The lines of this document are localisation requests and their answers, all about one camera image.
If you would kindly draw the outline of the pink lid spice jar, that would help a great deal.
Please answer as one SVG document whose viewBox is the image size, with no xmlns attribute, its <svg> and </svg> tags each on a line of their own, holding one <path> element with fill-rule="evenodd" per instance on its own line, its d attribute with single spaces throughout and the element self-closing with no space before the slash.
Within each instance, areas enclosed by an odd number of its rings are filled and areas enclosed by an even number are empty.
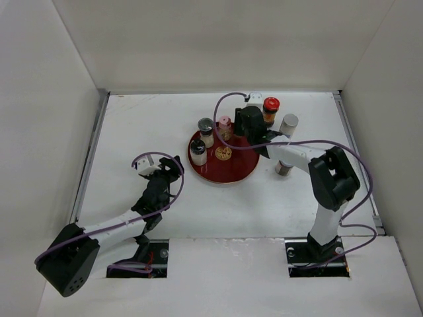
<svg viewBox="0 0 423 317">
<path fill-rule="evenodd" d="M 217 129 L 224 141 L 230 140 L 232 136 L 231 118 L 229 116 L 221 116 L 217 121 Z"/>
</svg>

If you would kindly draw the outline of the black knob cap salt bottle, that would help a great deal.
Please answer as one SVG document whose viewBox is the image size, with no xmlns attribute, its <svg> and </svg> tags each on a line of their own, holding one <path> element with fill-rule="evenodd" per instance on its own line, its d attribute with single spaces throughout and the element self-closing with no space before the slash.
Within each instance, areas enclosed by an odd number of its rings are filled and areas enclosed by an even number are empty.
<svg viewBox="0 0 423 317">
<path fill-rule="evenodd" d="M 196 166 L 203 166 L 207 162 L 206 144 L 200 139 L 193 139 L 189 146 L 190 158 Z"/>
</svg>

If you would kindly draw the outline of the red lid chili sauce jar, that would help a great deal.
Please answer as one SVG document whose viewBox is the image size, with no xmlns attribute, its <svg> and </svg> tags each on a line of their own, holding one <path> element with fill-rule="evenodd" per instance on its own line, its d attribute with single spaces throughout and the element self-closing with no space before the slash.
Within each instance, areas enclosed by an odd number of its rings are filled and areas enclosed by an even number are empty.
<svg viewBox="0 0 423 317">
<path fill-rule="evenodd" d="M 262 106 L 262 115 L 264 118 L 264 123 L 267 127 L 272 127 L 274 125 L 276 113 L 280 108 L 280 101 L 273 96 L 267 97 L 264 99 Z"/>
</svg>

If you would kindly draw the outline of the clear cap salt grinder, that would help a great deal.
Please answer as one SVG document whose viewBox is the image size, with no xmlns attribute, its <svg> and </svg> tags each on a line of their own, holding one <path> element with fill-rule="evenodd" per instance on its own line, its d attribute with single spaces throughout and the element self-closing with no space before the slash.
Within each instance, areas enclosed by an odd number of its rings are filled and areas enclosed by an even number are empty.
<svg viewBox="0 0 423 317">
<path fill-rule="evenodd" d="M 200 132 L 200 139 L 205 143 L 206 148 L 211 148 L 214 144 L 212 119 L 201 118 L 198 121 L 198 130 Z"/>
</svg>

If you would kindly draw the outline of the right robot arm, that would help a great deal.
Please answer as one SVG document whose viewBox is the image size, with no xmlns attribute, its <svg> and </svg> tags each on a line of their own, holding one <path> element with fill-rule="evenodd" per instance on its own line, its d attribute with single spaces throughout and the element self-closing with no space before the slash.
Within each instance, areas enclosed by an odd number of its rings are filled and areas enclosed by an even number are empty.
<svg viewBox="0 0 423 317">
<path fill-rule="evenodd" d="M 266 127 L 262 112 L 256 106 L 235 110 L 235 131 L 247 138 L 256 153 L 308 173 L 318 208 L 307 235 L 306 251 L 316 262 L 327 260 L 336 248 L 344 210 L 360 188 L 344 150 L 339 146 L 324 151 L 292 145 L 285 135 Z"/>
</svg>

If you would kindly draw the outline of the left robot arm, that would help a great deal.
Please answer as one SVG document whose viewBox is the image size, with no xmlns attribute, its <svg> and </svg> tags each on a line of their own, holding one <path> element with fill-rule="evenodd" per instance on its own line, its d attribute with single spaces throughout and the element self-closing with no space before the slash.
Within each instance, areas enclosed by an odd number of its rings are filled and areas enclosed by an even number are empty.
<svg viewBox="0 0 423 317">
<path fill-rule="evenodd" d="M 171 184 L 184 181 L 180 157 L 158 155 L 157 164 L 152 159 L 153 152 L 133 160 L 132 168 L 147 180 L 147 185 L 132 207 L 95 225 L 64 226 L 48 249 L 35 259 L 36 270 L 61 296 L 75 294 L 101 264 L 109 273 L 126 271 L 148 276 L 153 272 L 153 259 L 143 262 L 150 244 L 146 233 L 159 224 L 163 211 L 178 199 L 177 194 L 171 193 Z"/>
</svg>

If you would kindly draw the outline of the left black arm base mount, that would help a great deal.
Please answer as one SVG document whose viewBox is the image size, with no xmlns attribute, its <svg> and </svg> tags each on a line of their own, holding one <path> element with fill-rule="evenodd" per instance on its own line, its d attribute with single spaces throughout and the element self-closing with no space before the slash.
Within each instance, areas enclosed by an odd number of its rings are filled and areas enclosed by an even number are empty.
<svg viewBox="0 0 423 317">
<path fill-rule="evenodd" d="M 150 240 L 145 235 L 136 240 L 138 248 L 132 257 L 116 264 L 126 264 L 130 270 L 108 268 L 106 277 L 113 279 L 160 279 L 167 277 L 169 239 Z"/>
</svg>

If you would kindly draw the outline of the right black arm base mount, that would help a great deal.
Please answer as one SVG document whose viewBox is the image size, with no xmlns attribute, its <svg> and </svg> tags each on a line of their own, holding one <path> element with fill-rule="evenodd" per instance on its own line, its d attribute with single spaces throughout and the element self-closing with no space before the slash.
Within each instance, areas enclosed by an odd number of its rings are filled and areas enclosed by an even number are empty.
<svg viewBox="0 0 423 317">
<path fill-rule="evenodd" d="M 349 269 L 340 237 L 321 246 L 310 236 L 290 238 L 284 241 L 289 276 L 306 277 L 349 277 Z"/>
</svg>

